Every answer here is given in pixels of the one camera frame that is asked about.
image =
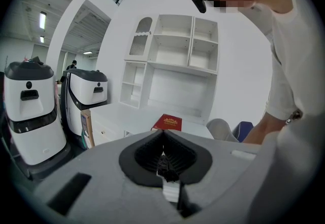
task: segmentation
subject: person's arm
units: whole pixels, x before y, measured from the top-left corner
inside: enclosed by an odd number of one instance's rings
[[[286,120],[277,119],[265,113],[261,121],[249,132],[243,143],[262,144],[268,133],[280,131],[285,126]]]
[[[261,121],[249,132],[244,143],[262,144],[268,133],[280,131],[291,114],[297,109],[293,92],[276,56],[272,50],[272,82],[268,105]]]

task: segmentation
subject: ceiling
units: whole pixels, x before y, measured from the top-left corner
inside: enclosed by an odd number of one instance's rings
[[[72,0],[13,0],[4,18],[0,35],[49,46],[61,16]],[[39,27],[40,12],[45,12],[45,30]],[[74,53],[93,51],[97,56],[110,19],[86,1],[76,14],[63,50]]]

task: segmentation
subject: white cabinet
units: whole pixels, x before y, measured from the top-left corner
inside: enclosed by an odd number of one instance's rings
[[[125,136],[124,129],[111,120],[105,120],[96,113],[91,113],[92,135],[95,146],[121,139]]]
[[[157,15],[140,16],[133,30],[125,60],[147,61]]]
[[[135,108],[139,107],[145,66],[144,62],[125,63],[120,102]]]
[[[135,28],[120,102],[206,125],[217,81],[217,23],[185,15],[151,17],[151,24],[139,18]],[[144,36],[146,41],[137,38]]]

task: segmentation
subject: shelf compartment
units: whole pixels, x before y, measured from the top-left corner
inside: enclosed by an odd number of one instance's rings
[[[192,16],[186,15],[159,15],[155,34],[191,36]]]
[[[194,39],[189,65],[204,70],[217,71],[218,44]]]
[[[154,35],[148,61],[188,65],[190,37]]]
[[[123,83],[141,86],[146,64],[144,62],[127,61],[123,74]]]
[[[218,42],[217,22],[196,18],[194,23],[194,38]]]
[[[139,108],[140,96],[140,86],[122,83],[120,102],[135,108]]]
[[[184,120],[207,123],[213,103],[216,75],[195,75],[192,68],[148,63],[144,76],[140,108],[173,111]]]

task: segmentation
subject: red box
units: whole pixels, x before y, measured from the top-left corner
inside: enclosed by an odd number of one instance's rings
[[[151,130],[153,129],[182,131],[182,119],[180,117],[164,114],[156,124],[154,124]]]

